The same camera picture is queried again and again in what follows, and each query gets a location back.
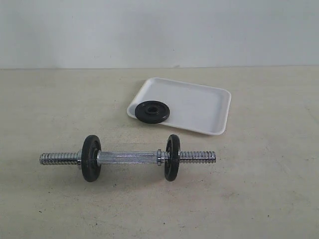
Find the black weight plate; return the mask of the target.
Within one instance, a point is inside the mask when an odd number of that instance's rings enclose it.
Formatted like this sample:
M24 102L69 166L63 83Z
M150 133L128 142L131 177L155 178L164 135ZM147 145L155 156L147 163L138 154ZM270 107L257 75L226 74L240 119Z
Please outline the black weight plate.
M144 101L135 108L135 116L138 120L148 124L164 122L170 115L169 107L159 101Z

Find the black weight plate end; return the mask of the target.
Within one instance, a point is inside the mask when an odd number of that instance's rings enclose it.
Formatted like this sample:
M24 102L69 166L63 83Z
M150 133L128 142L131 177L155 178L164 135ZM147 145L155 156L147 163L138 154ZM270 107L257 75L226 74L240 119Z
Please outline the black weight plate end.
M101 144L98 136L89 135L85 138L81 153L81 170L87 182L94 182L98 179L101 165L97 162L98 153L101 151Z
M176 134L171 134L168 137L166 152L164 176L167 181L171 182L176 179L180 164L180 140Z

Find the chrome threaded dumbbell bar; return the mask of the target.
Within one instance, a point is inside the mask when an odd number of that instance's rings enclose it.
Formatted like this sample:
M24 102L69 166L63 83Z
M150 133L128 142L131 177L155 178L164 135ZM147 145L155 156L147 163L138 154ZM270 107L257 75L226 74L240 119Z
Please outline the chrome threaded dumbbell bar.
M77 152L43 153L39 158L42 165L77 165ZM167 159L167 152L161 151L100 151L97 162L102 164L156 164L162 165ZM215 163L213 151L181 151L180 163Z

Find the white plastic tray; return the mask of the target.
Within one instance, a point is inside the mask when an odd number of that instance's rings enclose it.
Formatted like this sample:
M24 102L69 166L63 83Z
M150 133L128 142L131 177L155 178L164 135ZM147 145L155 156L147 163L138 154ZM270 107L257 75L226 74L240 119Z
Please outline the white plastic tray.
M136 118L135 108L145 101L159 101L170 110L162 125L206 135L221 135L226 129L231 93L225 89L174 81L147 79L127 108Z

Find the chrome star collar nut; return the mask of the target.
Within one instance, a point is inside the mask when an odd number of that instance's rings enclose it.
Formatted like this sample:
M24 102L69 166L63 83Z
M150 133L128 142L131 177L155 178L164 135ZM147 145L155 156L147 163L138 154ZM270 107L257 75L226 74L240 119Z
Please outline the chrome star collar nut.
M81 169L81 153L82 153L82 150L79 150L79 151L77 152L77 157L76 157L78 169Z

